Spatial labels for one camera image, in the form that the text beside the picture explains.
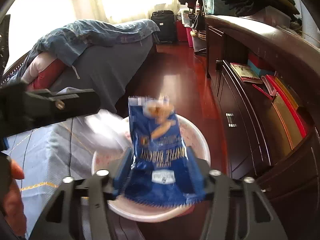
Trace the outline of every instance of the hand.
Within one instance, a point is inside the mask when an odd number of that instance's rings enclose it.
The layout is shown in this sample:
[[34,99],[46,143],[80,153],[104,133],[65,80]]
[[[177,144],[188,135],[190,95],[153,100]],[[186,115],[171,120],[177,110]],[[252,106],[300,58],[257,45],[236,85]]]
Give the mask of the hand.
[[16,179],[24,179],[24,174],[22,168],[14,160],[11,160],[11,175],[12,183],[8,194],[3,199],[6,214],[4,219],[16,236],[24,236],[27,231],[27,219],[23,213],[21,194],[16,182]]

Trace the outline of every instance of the metal bolt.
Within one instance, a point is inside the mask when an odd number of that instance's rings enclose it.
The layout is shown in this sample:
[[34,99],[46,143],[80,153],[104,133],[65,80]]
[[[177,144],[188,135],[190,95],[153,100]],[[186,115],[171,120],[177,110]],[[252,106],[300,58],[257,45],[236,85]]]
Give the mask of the metal bolt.
[[62,182],[63,183],[70,183],[70,182],[73,182],[74,181],[74,178],[73,177],[64,177],[62,179]]
[[109,174],[109,171],[107,170],[99,170],[97,171],[98,176],[107,176]]
[[64,102],[62,102],[61,100],[57,100],[57,101],[55,102],[55,105],[56,105],[56,107],[57,107],[59,110],[63,110],[63,109],[64,109],[64,106],[65,106]]
[[246,183],[254,183],[254,178],[252,178],[252,177],[245,177],[243,180]]
[[211,170],[211,171],[209,171],[209,174],[211,176],[220,176],[221,175],[221,171],[219,171],[219,170]]

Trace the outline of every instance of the handbag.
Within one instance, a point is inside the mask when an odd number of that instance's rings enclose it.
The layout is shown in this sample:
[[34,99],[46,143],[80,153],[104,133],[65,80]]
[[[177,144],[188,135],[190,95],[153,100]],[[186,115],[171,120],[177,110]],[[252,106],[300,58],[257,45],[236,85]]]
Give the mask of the handbag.
[[205,30],[205,20],[204,20],[204,15],[203,15],[203,10],[202,10],[202,1],[200,2],[200,13],[195,14],[195,9],[192,10],[192,13],[188,14],[189,20],[190,20],[190,28],[194,30],[199,30],[203,31]]

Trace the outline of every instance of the red pillow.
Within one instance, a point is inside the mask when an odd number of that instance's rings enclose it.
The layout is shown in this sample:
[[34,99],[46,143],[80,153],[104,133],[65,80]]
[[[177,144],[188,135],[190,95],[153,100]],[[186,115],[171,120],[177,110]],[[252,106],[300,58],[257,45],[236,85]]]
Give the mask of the red pillow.
[[65,70],[65,65],[61,60],[54,60],[44,71],[40,72],[38,77],[27,86],[27,90],[45,89],[57,80]]

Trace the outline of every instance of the drawer handle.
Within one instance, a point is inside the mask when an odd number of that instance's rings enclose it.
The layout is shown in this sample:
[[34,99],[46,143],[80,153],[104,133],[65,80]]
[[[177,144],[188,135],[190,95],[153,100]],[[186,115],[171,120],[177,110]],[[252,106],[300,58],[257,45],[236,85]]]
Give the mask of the drawer handle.
[[226,117],[228,119],[229,127],[236,127],[237,125],[233,121],[233,114],[226,113]]

